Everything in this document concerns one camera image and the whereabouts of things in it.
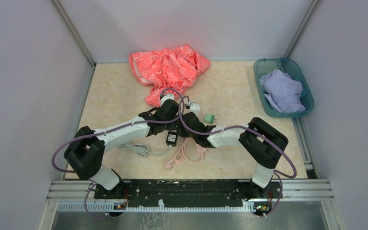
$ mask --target beige table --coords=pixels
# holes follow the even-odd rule
[[[268,122],[288,138],[285,152],[298,170],[297,178],[307,178],[292,120],[269,117],[263,111],[254,81],[253,63],[212,62],[210,69],[198,77],[186,95],[200,104],[201,120],[206,113],[216,116],[215,125],[247,124],[255,116]],[[114,126],[149,110],[151,107],[144,98],[151,88],[134,78],[127,63],[98,64],[80,126],[92,129]],[[163,132],[132,142],[147,144],[154,152],[163,151],[167,148],[166,135],[167,132]],[[256,161],[243,147],[222,147],[208,149],[205,159],[198,164],[183,161],[167,171],[163,164],[173,157],[175,150],[173,148],[163,156],[142,158],[131,151],[115,148],[104,155],[103,164],[126,179],[250,179],[256,167]],[[193,160],[200,157],[193,141],[187,145],[186,156]],[[280,159],[277,169],[292,174],[284,158]],[[68,173],[66,178],[76,178],[76,175]]]

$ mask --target plastic bin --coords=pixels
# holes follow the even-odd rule
[[[295,113],[281,113],[272,108],[269,101],[265,97],[265,91],[260,85],[259,79],[267,73],[273,72],[275,69],[281,70],[283,73],[288,73],[293,80],[299,81],[302,84],[301,104],[305,107],[305,111]],[[299,117],[307,115],[314,108],[314,99],[312,98],[310,89],[304,79],[304,75],[297,63],[288,58],[272,58],[260,59],[255,62],[253,66],[254,75],[256,79],[257,89],[259,91],[260,100],[264,111],[272,117]]]

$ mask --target white cable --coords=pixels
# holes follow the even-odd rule
[[[148,154],[153,155],[153,156],[161,156],[163,154],[166,154],[168,151],[170,151],[170,149],[172,148],[171,145],[169,145],[169,148],[166,149],[163,152],[152,152],[150,151],[150,148],[147,145],[144,144],[132,144],[130,143],[130,141],[123,143],[121,145],[118,146],[121,149],[124,150],[130,150],[134,153],[136,153],[137,155],[141,156],[141,157],[147,157]]]

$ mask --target crumpled red bag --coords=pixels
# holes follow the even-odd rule
[[[160,107],[160,94],[165,88],[174,88],[182,94],[211,65],[208,59],[189,45],[136,52],[129,55],[129,64],[141,84],[154,84],[154,88],[145,98],[153,107]]]

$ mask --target white wall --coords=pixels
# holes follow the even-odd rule
[[[324,0],[298,43],[315,100],[304,118],[346,229],[368,229],[368,1]]]
[[[312,0],[61,0],[96,62],[188,43],[212,60],[284,55]]]
[[[49,0],[0,0],[1,230],[36,229],[90,69]]]

